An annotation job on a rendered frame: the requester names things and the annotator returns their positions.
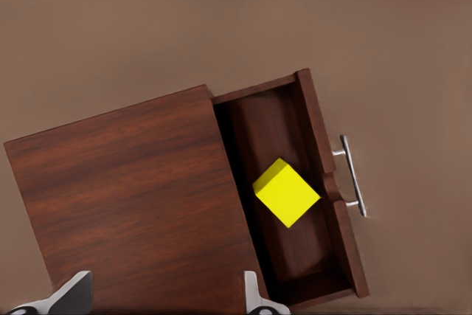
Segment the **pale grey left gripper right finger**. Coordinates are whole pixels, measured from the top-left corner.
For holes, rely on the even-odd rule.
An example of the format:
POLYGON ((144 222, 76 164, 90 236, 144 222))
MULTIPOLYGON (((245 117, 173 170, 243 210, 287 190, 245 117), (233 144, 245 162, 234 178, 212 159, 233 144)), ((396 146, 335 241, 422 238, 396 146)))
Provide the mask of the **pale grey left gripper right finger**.
POLYGON ((291 315, 286 305, 263 298, 260 295, 257 275, 244 271, 244 292, 247 315, 291 315))

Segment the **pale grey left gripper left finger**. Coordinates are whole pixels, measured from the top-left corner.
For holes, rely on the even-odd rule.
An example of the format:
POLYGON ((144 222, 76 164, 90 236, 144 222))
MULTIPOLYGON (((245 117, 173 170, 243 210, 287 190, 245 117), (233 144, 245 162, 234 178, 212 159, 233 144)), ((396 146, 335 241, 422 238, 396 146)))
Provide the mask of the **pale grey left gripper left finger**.
POLYGON ((89 315, 93 303, 93 274, 79 271, 51 296, 24 303, 7 315, 89 315))

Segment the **dark wooden drawer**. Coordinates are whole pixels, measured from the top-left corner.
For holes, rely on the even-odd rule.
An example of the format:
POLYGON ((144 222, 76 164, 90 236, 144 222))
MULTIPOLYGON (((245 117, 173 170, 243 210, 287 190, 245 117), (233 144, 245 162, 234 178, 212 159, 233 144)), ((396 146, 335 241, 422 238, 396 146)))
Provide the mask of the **dark wooden drawer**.
POLYGON ((309 69, 215 97, 212 101, 269 298, 301 310, 351 294, 367 279, 309 69), (302 186, 283 182, 286 226, 254 192, 277 160, 302 186))

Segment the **yellow cube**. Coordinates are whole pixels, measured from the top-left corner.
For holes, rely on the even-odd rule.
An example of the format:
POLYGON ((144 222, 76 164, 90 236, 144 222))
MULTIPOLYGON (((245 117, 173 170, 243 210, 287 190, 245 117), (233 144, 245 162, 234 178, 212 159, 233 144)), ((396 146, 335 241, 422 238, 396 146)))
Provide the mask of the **yellow cube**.
POLYGON ((278 158, 252 184, 254 194, 291 228, 321 196, 285 160, 278 158))

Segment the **dark wooden cabinet box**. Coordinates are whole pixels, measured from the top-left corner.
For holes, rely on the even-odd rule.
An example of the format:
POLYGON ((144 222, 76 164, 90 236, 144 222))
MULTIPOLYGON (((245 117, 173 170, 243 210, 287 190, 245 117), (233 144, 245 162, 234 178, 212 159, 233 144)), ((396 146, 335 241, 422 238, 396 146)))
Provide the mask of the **dark wooden cabinet box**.
POLYGON ((92 315, 243 315, 259 271, 206 86, 4 146, 53 286, 92 315))

